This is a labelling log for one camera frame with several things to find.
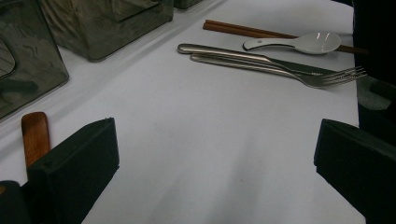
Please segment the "steel fork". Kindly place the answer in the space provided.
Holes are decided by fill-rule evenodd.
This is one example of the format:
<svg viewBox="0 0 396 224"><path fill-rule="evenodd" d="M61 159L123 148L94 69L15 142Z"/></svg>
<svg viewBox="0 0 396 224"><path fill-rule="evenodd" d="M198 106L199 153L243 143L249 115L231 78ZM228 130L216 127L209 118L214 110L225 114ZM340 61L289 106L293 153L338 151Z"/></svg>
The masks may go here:
<svg viewBox="0 0 396 224"><path fill-rule="evenodd" d="M220 59L218 57L206 56L204 54L193 53L191 60L198 63L209 63L220 66L227 66L238 69L246 69L257 72L263 72L271 75L288 77L300 81L305 86L315 89L325 89L338 85L342 85L367 75L363 68L351 68L345 71L330 73L320 76L297 75L293 72L284 71L279 68L271 68L269 66L255 65L253 63L242 63L237 60Z"/></svg>

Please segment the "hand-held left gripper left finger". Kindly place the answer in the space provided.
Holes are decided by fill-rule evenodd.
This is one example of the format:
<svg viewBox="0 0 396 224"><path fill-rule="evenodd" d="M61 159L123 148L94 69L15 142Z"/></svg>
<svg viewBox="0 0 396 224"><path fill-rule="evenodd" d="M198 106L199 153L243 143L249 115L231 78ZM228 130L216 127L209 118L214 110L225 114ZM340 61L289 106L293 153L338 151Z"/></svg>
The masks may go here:
<svg viewBox="0 0 396 224"><path fill-rule="evenodd" d="M90 123L27 169L34 224L81 224L120 167L115 120Z"/></svg>

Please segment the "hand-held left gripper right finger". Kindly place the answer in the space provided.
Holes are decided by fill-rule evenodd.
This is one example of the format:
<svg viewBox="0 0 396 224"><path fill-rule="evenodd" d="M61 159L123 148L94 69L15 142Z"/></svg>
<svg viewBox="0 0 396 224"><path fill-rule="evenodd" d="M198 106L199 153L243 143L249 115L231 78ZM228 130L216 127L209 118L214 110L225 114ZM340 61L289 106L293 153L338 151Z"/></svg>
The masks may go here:
<svg viewBox="0 0 396 224"><path fill-rule="evenodd" d="M368 224L396 224L396 146L357 127L325 119L314 164Z"/></svg>

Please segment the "smoky clear plastic bin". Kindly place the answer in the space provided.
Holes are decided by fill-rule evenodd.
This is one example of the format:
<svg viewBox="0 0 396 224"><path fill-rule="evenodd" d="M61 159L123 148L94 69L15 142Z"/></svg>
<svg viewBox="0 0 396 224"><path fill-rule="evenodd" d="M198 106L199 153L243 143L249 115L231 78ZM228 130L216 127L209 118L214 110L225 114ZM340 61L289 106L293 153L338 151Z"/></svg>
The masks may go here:
<svg viewBox="0 0 396 224"><path fill-rule="evenodd" d="M0 0L0 82L33 81L35 92L0 93L0 120L69 79L37 0Z"/></svg>
<svg viewBox="0 0 396 224"><path fill-rule="evenodd" d="M174 7L177 9L188 9L202 1L203 0L174 0Z"/></svg>
<svg viewBox="0 0 396 224"><path fill-rule="evenodd" d="M38 0L58 46L102 61L173 19L174 0Z"/></svg>

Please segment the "steel table knife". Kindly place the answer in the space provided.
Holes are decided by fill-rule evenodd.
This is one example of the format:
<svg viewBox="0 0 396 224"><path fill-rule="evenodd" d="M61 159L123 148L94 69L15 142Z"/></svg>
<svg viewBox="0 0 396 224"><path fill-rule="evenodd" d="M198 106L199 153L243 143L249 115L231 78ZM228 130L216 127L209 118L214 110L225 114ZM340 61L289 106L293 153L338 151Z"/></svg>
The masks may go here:
<svg viewBox="0 0 396 224"><path fill-rule="evenodd" d="M221 59L233 59L242 63L256 63L257 65L279 68L300 75L321 76L328 75L332 72L331 70L318 68L315 66L276 60L263 55L196 44L179 44L177 46L177 51L183 54L198 53L207 56L220 57Z"/></svg>

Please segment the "white ceramic spoon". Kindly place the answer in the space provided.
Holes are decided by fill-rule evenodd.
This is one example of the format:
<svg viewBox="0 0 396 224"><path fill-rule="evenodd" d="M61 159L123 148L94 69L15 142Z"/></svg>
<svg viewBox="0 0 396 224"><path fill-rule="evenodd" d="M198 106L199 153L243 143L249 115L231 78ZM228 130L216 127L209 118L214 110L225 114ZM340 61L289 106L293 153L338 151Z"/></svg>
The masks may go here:
<svg viewBox="0 0 396 224"><path fill-rule="evenodd" d="M288 47L307 54L326 54L341 46L341 38L334 33L318 32L295 38L255 38L246 41L243 49Z"/></svg>

